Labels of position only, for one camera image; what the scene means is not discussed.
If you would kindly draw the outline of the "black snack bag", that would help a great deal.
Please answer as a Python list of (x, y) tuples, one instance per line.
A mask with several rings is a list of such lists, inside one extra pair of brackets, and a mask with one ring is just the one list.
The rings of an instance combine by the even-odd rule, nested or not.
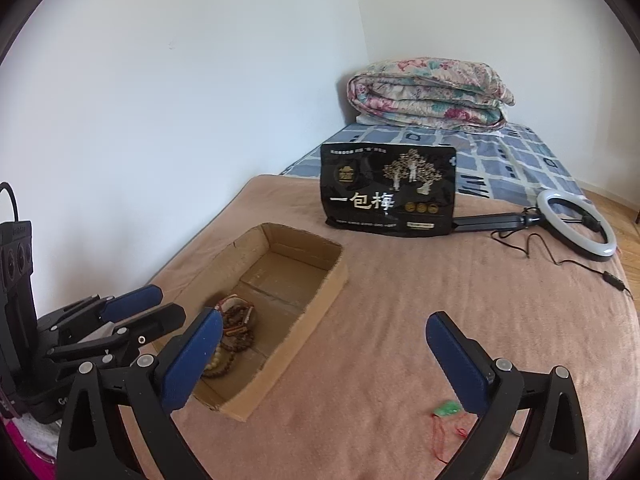
[(452, 232), (457, 152), (451, 146), (325, 143), (320, 158), (329, 226), (405, 237)]

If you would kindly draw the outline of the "folded floral quilt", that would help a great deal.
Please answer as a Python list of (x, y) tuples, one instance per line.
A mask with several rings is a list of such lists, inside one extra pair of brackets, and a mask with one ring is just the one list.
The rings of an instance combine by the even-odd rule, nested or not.
[(467, 132), (502, 128), (515, 104), (488, 64), (429, 56), (372, 63), (349, 79), (346, 96), (365, 124)]

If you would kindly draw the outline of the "open cardboard box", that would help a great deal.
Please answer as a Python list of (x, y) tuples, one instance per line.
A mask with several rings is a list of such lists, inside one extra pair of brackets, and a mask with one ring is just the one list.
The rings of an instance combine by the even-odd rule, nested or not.
[(342, 245), (320, 235), (262, 223), (227, 246), (198, 237), (153, 284), (193, 321), (205, 307), (245, 301), (254, 310), (250, 348), (221, 378), (203, 378), (195, 399), (245, 422), (314, 332), (347, 281)]

